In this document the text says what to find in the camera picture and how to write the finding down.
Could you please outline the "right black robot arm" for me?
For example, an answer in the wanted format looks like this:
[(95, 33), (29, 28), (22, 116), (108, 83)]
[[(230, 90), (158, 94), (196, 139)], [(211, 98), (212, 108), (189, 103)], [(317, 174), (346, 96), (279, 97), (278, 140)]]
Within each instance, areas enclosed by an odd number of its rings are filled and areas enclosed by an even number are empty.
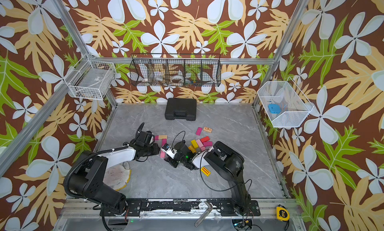
[(174, 168), (182, 164), (191, 171), (199, 170), (201, 174), (204, 167), (213, 168), (221, 178), (229, 183), (229, 187), (224, 190), (215, 190), (214, 188), (210, 188), (210, 190), (215, 192), (231, 191), (234, 211), (241, 216), (250, 212), (251, 196), (243, 176), (245, 159), (240, 153), (220, 141), (215, 142), (210, 149), (200, 153), (193, 153), (187, 148), (184, 141), (176, 143), (174, 147), (164, 144), (161, 151), (166, 154), (165, 161)]

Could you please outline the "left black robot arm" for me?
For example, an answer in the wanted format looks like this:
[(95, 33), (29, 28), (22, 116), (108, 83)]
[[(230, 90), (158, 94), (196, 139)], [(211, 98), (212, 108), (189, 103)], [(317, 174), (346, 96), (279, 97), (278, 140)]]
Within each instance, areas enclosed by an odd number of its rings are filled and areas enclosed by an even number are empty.
[(104, 183), (106, 170), (141, 157), (158, 155), (160, 148), (152, 132), (137, 131), (129, 143), (121, 147), (86, 153), (71, 167), (64, 180), (68, 196), (87, 199), (101, 206), (102, 214), (122, 215), (127, 210), (127, 198)]

